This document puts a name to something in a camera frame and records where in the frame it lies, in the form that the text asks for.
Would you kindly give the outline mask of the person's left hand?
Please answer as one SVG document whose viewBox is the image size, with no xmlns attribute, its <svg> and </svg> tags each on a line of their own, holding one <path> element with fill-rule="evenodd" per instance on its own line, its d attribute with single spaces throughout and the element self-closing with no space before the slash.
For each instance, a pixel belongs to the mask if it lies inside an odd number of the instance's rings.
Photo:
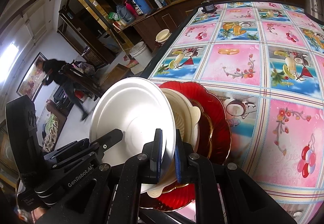
<svg viewBox="0 0 324 224">
<path fill-rule="evenodd" d="M 25 223 L 36 223 L 36 221 L 46 213 L 46 209 L 38 207 L 31 212 L 26 210 L 18 209 L 18 217 Z"/>
</svg>

